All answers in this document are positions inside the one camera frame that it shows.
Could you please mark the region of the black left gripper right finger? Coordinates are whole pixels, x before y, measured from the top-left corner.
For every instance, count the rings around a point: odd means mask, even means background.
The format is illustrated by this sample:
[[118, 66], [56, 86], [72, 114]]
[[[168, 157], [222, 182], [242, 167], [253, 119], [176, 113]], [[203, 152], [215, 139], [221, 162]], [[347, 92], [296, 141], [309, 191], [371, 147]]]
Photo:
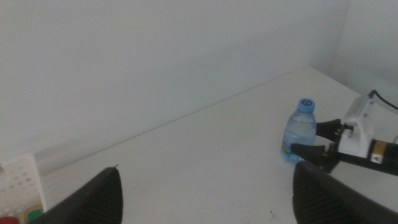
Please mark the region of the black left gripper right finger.
[[397, 212], [357, 193], [310, 162], [295, 166], [292, 206], [297, 223], [397, 224]]

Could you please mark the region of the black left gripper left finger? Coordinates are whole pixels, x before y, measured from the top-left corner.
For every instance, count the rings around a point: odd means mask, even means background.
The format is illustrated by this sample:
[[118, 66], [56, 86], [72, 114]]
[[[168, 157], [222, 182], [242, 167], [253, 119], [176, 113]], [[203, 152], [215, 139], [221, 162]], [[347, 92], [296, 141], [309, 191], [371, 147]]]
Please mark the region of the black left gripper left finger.
[[107, 167], [33, 224], [121, 224], [123, 190], [116, 167]]

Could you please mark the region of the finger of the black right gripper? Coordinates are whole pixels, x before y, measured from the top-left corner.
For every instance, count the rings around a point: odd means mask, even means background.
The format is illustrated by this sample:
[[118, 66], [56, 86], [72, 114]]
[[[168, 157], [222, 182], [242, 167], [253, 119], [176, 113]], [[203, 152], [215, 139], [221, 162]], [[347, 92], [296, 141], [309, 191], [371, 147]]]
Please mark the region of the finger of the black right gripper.
[[338, 137], [338, 130], [341, 128], [341, 120], [334, 119], [317, 123], [316, 135], [328, 140], [335, 140]]
[[325, 152], [325, 146], [308, 146], [303, 144], [292, 144], [291, 151], [302, 159], [323, 167], [322, 157]]

